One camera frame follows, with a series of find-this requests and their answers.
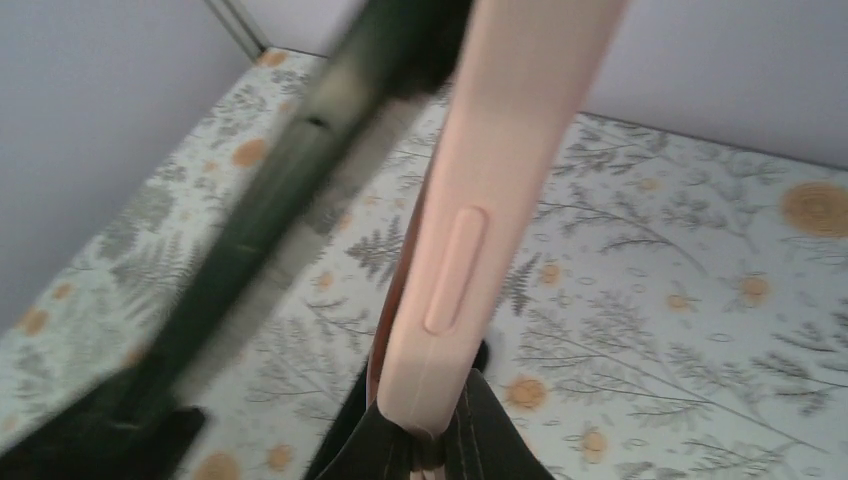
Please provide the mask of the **pink phone case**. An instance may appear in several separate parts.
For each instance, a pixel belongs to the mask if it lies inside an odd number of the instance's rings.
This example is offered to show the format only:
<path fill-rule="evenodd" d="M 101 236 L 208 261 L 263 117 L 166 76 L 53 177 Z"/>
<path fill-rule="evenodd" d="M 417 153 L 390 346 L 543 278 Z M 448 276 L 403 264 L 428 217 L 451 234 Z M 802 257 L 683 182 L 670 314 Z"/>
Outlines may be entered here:
<path fill-rule="evenodd" d="M 446 431 L 564 134 L 626 5 L 478 1 L 367 370 L 382 416 Z"/>

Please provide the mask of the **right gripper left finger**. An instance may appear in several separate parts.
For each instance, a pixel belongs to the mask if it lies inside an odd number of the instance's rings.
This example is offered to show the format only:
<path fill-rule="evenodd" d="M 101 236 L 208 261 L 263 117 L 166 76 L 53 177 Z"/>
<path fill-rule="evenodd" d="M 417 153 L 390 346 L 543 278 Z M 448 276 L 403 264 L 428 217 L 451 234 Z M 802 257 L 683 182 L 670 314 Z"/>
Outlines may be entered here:
<path fill-rule="evenodd" d="M 3 479 L 172 479 L 206 413 L 167 390 L 133 392 L 135 372 L 97 384 L 1 454 Z"/>

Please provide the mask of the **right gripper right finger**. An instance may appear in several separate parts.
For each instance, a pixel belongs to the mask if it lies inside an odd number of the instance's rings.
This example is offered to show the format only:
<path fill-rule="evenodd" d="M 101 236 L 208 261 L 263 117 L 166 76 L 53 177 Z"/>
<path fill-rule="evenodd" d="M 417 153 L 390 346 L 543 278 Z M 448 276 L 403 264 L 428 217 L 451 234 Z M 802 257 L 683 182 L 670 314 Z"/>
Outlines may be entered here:
<path fill-rule="evenodd" d="M 414 437 L 366 405 L 362 370 L 306 479 L 408 479 Z M 553 476 L 535 458 L 482 375 L 469 374 L 440 453 L 448 479 L 532 480 Z"/>

